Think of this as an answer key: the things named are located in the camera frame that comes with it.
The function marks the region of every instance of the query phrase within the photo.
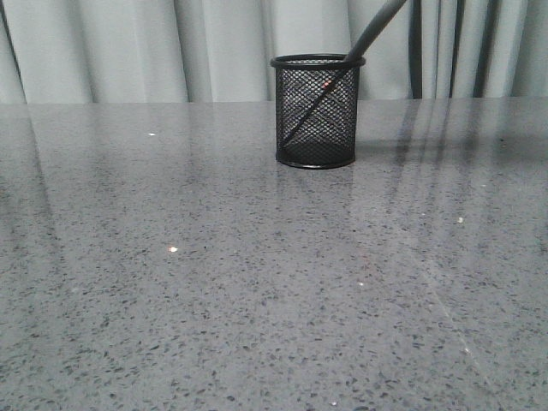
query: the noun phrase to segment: black mesh pen holder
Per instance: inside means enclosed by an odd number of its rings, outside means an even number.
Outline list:
[[[276,68],[276,159],[304,169],[355,160],[356,110],[363,58],[306,54],[271,60]]]

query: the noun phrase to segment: table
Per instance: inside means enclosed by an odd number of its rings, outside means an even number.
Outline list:
[[[0,107],[0,409],[548,408],[548,99]]]

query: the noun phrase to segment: curtain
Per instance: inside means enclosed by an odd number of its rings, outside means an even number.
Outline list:
[[[0,103],[272,99],[274,56],[346,53],[384,0],[0,0]],[[360,98],[548,95],[548,1],[408,0]]]

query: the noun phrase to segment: speckled countertop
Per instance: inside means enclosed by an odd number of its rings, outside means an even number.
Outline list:
[[[0,410],[548,409],[548,99],[0,106]]]

